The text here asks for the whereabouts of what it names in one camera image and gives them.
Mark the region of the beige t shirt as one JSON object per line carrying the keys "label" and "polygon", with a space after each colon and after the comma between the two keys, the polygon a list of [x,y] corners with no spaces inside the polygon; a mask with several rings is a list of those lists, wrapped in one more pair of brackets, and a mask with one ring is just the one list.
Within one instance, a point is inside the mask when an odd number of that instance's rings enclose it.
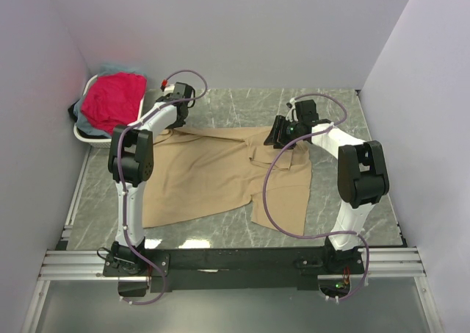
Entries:
{"label": "beige t shirt", "polygon": [[311,186],[306,142],[280,153],[264,145],[268,126],[165,130],[153,145],[145,186],[145,228],[252,204],[252,222],[302,235]]}

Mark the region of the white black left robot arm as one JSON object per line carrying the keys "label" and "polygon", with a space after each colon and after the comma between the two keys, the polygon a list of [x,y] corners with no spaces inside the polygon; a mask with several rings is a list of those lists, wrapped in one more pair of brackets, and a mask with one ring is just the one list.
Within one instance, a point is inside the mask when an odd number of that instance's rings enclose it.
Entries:
{"label": "white black left robot arm", "polygon": [[118,196],[118,228],[106,263],[136,276],[148,268],[142,225],[143,196],[153,172],[153,143],[166,129],[182,127],[195,97],[195,89],[177,82],[163,89],[147,112],[129,126],[112,133],[108,170]]}

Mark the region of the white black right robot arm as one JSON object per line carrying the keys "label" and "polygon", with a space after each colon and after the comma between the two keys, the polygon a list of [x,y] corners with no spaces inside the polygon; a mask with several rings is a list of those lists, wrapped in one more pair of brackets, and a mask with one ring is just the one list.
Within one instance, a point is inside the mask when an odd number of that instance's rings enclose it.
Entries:
{"label": "white black right robot arm", "polygon": [[389,191],[388,171],[382,145],[343,132],[337,122],[321,119],[315,93],[290,99],[285,116],[276,115],[264,145],[284,153],[306,140],[337,160],[339,213],[331,232],[324,234],[322,264],[330,273],[339,273],[352,262],[362,244],[360,232],[374,206]]}

